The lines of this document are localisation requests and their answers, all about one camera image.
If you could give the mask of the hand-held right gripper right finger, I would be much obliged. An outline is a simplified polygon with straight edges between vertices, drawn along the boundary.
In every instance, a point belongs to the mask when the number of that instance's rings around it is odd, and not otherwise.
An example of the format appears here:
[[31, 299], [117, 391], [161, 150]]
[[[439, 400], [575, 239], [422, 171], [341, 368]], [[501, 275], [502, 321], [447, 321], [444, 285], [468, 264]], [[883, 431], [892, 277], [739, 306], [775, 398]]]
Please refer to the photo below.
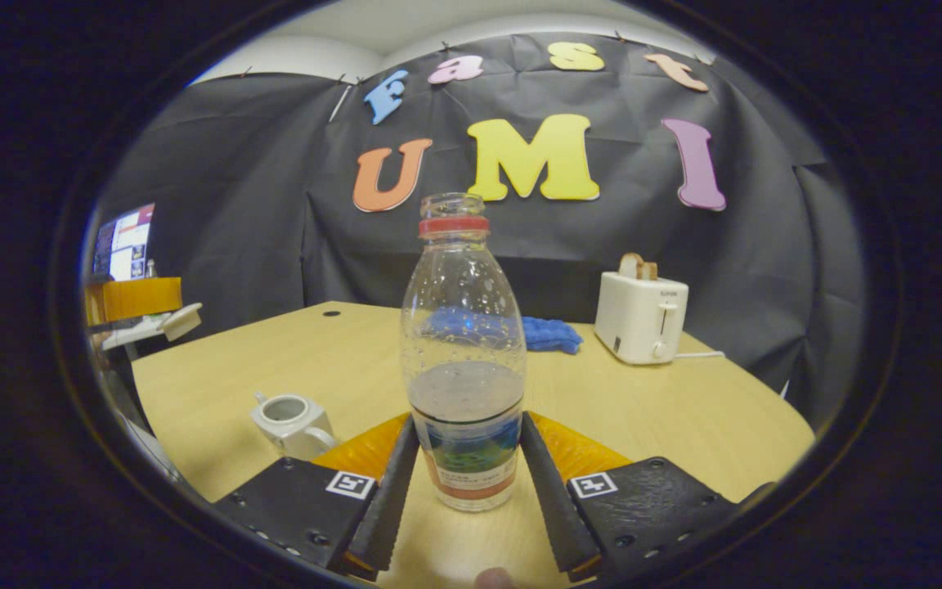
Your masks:
[[665, 457], [632, 461], [535, 411], [520, 443], [554, 562], [573, 582], [661, 567], [740, 512]]

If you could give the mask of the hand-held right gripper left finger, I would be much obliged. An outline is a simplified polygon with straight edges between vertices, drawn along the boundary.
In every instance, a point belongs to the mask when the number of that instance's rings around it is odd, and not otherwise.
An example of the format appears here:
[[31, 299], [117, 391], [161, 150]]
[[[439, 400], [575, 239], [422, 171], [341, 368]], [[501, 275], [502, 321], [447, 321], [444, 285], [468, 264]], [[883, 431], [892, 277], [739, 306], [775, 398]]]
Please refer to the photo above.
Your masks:
[[373, 582], [390, 567], [418, 451], [407, 411], [314, 460], [280, 458], [213, 507], [288, 558]]

